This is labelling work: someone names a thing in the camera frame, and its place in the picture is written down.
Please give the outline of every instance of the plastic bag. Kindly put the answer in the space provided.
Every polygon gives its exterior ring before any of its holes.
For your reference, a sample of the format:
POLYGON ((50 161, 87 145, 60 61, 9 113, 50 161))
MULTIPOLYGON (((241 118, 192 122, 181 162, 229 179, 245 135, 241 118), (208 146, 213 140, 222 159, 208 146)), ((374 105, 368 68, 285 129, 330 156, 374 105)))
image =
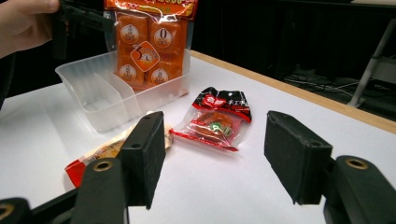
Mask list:
POLYGON ((242 91, 217 91, 209 87, 202 91, 184 119, 170 130, 174 136, 238 151, 251 113, 242 91))
POLYGON ((106 0, 115 29, 106 39, 117 50, 115 74, 136 92, 187 74, 197 0, 106 0))
MULTIPOLYGON (((70 162, 64 170, 72 181, 73 185, 78 188, 81 185, 82 177, 84 175, 85 167, 88 166, 92 161, 96 161, 102 158, 116 158, 119 154, 122 145, 125 140, 134 130, 136 124, 132 125, 127 130, 109 139, 101 146, 92 149, 91 151, 85 153, 80 158, 70 162)), ((164 124, 164 142, 165 150, 168 150, 172 146, 173 137, 170 134, 170 129, 172 127, 168 124, 164 124)))

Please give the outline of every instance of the orange snack package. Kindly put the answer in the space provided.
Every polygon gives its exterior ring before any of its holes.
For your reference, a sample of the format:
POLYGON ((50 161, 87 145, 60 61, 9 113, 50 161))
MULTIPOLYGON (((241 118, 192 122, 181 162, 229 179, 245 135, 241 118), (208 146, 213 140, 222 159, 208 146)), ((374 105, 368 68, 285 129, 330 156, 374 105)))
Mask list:
POLYGON ((115 22, 115 75, 135 92, 187 74, 192 26, 198 0, 105 0, 105 15, 115 22))

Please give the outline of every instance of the white tabletop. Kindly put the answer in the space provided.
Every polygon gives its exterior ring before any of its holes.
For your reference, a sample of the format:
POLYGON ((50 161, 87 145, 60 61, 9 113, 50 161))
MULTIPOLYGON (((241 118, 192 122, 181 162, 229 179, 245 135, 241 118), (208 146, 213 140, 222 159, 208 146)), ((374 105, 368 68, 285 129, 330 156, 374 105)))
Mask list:
MULTIPOLYGON (((366 123, 191 58, 190 93, 157 108, 181 122, 207 87, 243 91, 252 122, 238 152, 175 140, 167 151, 153 204, 130 207, 131 223, 325 223, 320 205, 293 204, 263 155, 266 113, 290 114, 333 145, 332 157, 353 155, 375 164, 396 186, 396 137, 366 123)), ((0 111, 0 199, 22 197, 37 207, 73 188, 64 167, 136 123, 97 133, 64 84, 6 99, 0 111)))

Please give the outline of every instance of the plastic tray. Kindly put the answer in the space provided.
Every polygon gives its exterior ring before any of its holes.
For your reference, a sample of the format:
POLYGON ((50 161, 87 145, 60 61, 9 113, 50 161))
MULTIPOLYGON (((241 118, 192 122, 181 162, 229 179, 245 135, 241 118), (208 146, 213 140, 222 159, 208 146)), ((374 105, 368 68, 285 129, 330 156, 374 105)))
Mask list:
POLYGON ((113 51, 55 69, 96 131, 116 128, 189 92, 190 62, 184 62, 182 77, 134 93, 128 84, 111 72, 116 55, 113 51))

